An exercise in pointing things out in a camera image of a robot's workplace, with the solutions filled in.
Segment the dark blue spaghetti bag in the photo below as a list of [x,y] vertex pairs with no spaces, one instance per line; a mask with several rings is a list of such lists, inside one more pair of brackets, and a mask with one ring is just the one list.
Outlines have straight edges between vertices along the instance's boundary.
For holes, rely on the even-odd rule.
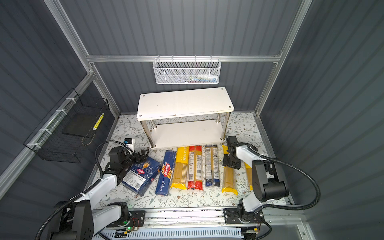
[[220,187],[218,146],[205,146],[204,157],[206,187]]

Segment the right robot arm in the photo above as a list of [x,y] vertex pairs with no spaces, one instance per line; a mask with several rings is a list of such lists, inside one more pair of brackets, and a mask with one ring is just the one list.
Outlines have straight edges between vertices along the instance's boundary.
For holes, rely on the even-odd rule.
[[239,170],[242,163],[251,167],[253,191],[239,201],[237,216],[243,223],[250,222],[262,204],[289,195],[285,173],[251,144],[238,142],[235,136],[227,137],[223,166]]

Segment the blue Barilla pasta box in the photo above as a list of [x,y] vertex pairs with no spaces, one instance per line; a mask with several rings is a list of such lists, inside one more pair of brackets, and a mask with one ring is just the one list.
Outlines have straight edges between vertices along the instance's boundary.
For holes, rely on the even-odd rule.
[[122,183],[126,188],[143,197],[159,174],[160,166],[158,161],[148,157],[145,163],[134,164],[124,176]]

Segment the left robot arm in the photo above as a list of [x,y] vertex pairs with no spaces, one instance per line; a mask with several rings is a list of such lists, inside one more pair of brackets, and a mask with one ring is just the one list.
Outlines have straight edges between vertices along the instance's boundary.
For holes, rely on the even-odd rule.
[[108,204],[101,210],[97,204],[117,187],[134,164],[144,163],[149,150],[135,152],[128,147],[115,147],[109,152],[110,161],[99,168],[101,176],[91,186],[67,202],[56,205],[54,212],[40,227],[36,239],[43,231],[48,240],[91,240],[95,235],[102,238],[105,228],[120,228],[127,232],[144,225],[143,211],[131,213],[123,202]]

